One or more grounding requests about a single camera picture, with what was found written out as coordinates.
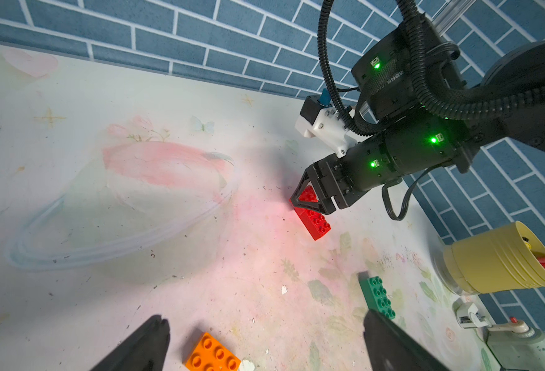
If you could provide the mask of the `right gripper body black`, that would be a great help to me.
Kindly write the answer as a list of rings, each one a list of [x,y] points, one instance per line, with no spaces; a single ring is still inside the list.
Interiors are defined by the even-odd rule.
[[[481,132],[463,121],[403,119],[350,148],[344,157],[331,155],[317,162],[316,190],[345,209],[369,190],[396,185],[413,173],[450,165],[465,172],[480,146]]]

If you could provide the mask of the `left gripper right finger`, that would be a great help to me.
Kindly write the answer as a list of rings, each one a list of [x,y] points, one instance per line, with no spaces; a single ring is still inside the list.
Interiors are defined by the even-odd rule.
[[[368,311],[363,336],[373,371],[448,371],[441,361],[379,312]]]

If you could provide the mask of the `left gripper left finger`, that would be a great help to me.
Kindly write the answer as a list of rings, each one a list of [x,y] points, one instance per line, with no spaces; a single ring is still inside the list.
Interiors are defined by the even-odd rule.
[[[160,315],[153,315],[96,364],[92,371],[161,371],[169,344],[169,322]]]

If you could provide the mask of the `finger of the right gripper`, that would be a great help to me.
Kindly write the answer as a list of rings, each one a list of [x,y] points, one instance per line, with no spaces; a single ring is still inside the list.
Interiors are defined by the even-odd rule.
[[[336,211],[334,202],[323,187],[321,170],[317,164],[306,168],[290,197],[290,202],[293,207],[323,215],[330,215]]]

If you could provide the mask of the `red lego brick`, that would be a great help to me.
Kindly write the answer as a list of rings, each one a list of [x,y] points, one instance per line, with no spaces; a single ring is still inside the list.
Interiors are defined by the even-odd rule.
[[[308,185],[301,193],[299,201],[317,203],[318,199],[312,185]],[[331,230],[331,224],[326,221],[323,214],[313,210],[294,207],[294,211],[306,227],[312,238],[317,241]]]

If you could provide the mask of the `green long lego brick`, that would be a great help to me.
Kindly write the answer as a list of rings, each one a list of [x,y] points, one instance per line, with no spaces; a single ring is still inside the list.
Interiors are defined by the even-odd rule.
[[[396,317],[392,302],[388,298],[387,290],[383,286],[382,278],[379,276],[362,278],[359,280],[359,284],[370,311],[378,312],[389,319]]]

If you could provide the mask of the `orange lego brick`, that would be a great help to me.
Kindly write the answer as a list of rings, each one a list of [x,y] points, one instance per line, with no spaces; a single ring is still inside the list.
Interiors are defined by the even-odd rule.
[[[238,371],[241,360],[205,332],[185,360],[190,371]]]

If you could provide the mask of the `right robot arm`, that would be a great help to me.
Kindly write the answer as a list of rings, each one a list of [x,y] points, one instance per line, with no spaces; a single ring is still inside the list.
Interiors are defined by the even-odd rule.
[[[432,18],[400,1],[401,23],[384,29],[351,70],[354,106],[331,66],[332,2],[317,25],[325,87],[306,98],[296,127],[331,154],[303,173],[291,204],[321,217],[380,189],[389,217],[402,220],[415,186],[396,212],[389,190],[438,168],[467,172],[482,147],[513,139],[545,153],[545,37],[509,29],[488,1],[459,1],[462,15]]]

